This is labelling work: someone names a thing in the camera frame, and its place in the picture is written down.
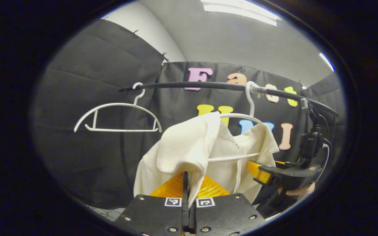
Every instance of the clothes hanger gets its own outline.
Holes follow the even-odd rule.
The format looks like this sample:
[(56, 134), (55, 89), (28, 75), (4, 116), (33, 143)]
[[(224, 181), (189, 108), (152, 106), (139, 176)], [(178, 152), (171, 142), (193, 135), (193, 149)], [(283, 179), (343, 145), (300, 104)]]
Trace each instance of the clothes hanger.
[[(143, 85), (142, 83), (140, 82), (137, 82), (134, 84), (134, 86), (132, 86), (133, 89), (135, 89), (137, 87), (137, 85)], [(100, 105), (100, 106), (97, 106), (91, 110), (89, 110), (87, 113), (85, 113), (77, 122), (77, 124), (75, 125), (74, 127), (74, 133), (77, 132), (77, 129), (78, 127), (80, 126), (81, 122), (87, 117), (89, 116), (91, 113), (94, 112), (94, 118), (93, 118), (93, 127), (89, 127), (87, 124), (84, 124), (84, 126), (87, 128), (87, 130), (90, 130), (90, 131), (98, 131), (98, 132), (155, 132), (155, 131), (159, 131), (161, 133), (161, 125), (157, 119), (157, 117), (152, 113), (150, 112), (149, 110), (143, 108), (143, 107), (140, 107), (138, 106), (136, 103), (138, 101), (139, 98), (141, 98), (142, 96), (144, 96), (144, 93), (145, 93), (145, 89), (142, 90), (142, 93), (140, 95), (138, 95), (137, 97), (135, 97), (135, 100), (134, 100), (134, 103), (133, 104), (130, 104), (130, 103), (107, 103), (107, 104), (103, 104), (103, 105)], [(150, 114), (153, 118), (154, 118), (154, 125), (153, 125), (153, 129), (152, 130), (140, 130), (140, 129), (136, 129), (136, 130), (132, 130), (132, 129), (108, 129), (108, 128), (96, 128), (96, 121), (97, 121), (97, 112), (99, 111), (99, 109), (102, 109), (102, 108), (106, 108), (106, 107), (111, 107), (111, 106), (126, 106), (126, 107), (133, 107), (133, 108), (137, 108), (137, 109), (141, 109), (145, 112), (147, 112), (148, 114)]]
[[(247, 100), (249, 101), (249, 104), (250, 104), (250, 112), (249, 112), (249, 115), (246, 115), (246, 114), (240, 114), (240, 113), (225, 113), (225, 114), (220, 114), (220, 117), (221, 118), (226, 118), (226, 117), (230, 117), (230, 118), (243, 118), (243, 119), (246, 119), (246, 120), (250, 120), (250, 121), (254, 121), (256, 122), (257, 124), (261, 124), (262, 122), (258, 119), (256, 119), (255, 117), (253, 117), (254, 113), (255, 113), (255, 103), (253, 102), (253, 99), (250, 97), (250, 89), (252, 87), (258, 87), (257, 84), (255, 84), (253, 81), (249, 81), (246, 83), (246, 89), (245, 89), (245, 92), (246, 92), (246, 98)], [(208, 162), (219, 162), (219, 161), (229, 161), (229, 160), (240, 160), (240, 159), (243, 159), (243, 158), (248, 158), (248, 157), (255, 157), (255, 156), (258, 156), (260, 154), (260, 152), (258, 153), (253, 153), (253, 154), (247, 154), (247, 155), (243, 155), (243, 156), (236, 156), (236, 157), (217, 157), (217, 158), (210, 158), (208, 159)]]

